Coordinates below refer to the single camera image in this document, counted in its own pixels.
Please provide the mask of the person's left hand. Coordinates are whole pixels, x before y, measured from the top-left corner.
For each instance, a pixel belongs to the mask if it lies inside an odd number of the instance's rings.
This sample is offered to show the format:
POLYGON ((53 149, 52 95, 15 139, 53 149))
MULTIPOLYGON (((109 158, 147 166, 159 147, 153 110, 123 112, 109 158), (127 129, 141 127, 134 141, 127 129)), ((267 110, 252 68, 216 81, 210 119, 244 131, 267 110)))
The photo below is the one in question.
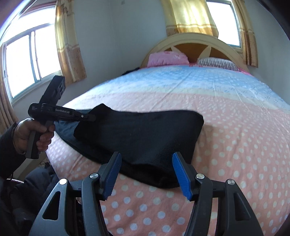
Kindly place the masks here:
POLYGON ((33 119, 25 119, 19 122, 13 134, 13 145, 18 154, 24 154, 28 150, 28 141, 33 134, 40 134, 36 147, 38 151, 46 151, 54 137, 55 125, 48 128, 33 119))

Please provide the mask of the dark sleeved left forearm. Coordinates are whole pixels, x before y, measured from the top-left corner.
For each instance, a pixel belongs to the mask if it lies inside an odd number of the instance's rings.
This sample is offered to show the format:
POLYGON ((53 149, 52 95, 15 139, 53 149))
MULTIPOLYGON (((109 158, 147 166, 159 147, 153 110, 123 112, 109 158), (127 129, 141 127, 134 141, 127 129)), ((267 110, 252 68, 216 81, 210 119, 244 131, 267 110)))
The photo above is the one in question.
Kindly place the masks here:
POLYGON ((16 126, 17 123, 14 123, 0 139, 0 175, 4 180, 9 178, 26 159, 23 154, 16 151, 13 144, 16 126))

